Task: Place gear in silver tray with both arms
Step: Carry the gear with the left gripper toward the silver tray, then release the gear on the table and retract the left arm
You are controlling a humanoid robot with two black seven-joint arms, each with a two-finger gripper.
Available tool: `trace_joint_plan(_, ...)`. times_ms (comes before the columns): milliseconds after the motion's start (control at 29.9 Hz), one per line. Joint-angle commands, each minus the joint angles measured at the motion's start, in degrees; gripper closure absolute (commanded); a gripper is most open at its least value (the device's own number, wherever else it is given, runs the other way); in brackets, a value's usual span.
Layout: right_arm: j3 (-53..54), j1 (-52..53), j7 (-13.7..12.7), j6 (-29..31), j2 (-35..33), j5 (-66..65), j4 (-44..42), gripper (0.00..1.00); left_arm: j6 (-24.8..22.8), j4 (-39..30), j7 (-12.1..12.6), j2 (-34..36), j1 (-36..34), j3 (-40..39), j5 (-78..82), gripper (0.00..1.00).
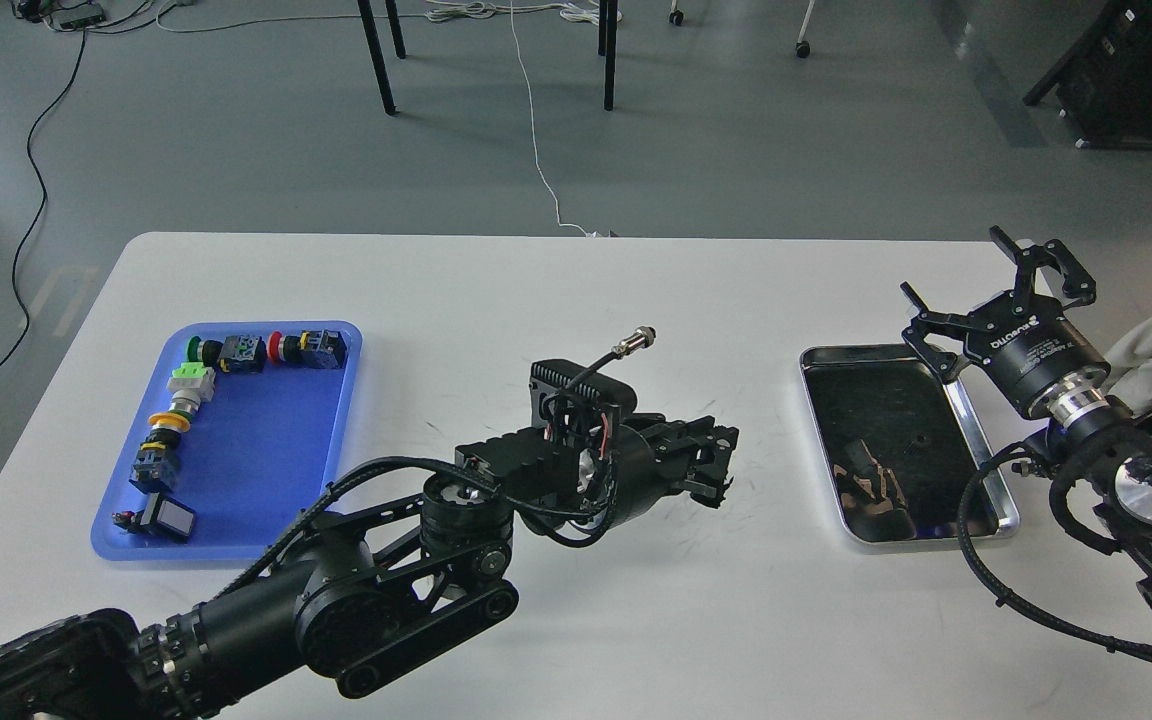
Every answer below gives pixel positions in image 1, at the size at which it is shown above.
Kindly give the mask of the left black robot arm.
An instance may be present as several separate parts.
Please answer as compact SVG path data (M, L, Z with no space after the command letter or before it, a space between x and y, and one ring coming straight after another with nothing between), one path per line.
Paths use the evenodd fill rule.
M536 361L530 424L453 462L362 462L185 614L137 628L92 611L0 644L0 719L215 717L301 667L361 698L516 611L516 521L584 548L664 497L717 509L738 430L639 414L602 373L654 338L637 328L586 366Z

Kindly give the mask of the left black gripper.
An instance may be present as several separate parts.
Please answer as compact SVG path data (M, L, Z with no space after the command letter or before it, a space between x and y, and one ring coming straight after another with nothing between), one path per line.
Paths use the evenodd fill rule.
M660 498L689 495L708 509L723 503L732 486L732 452L738 429L713 416L695 420L626 420L614 445L614 497L591 529L609 530L647 511Z

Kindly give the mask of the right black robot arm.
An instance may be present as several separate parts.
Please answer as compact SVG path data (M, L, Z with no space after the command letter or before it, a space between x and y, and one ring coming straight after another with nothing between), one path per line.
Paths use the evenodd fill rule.
M998 579L973 547L967 511L983 480L1005 462L1025 460L1049 480L1049 511L1066 535L1102 555L1126 553L1143 570L1137 588L1152 611L1152 434L1123 401L1102 392L1111 365L1068 316L1073 306L1093 304L1094 279L1059 240L1020 247L1000 227L990 236L1015 265L1015 281L969 313L938 313L909 283L900 286L914 306L902 340L938 381L978 366L1021 418L1046 420L1046 429L975 470L957 503L957 546L998 606L1152 664L1152 644L1092 632L1043 611Z

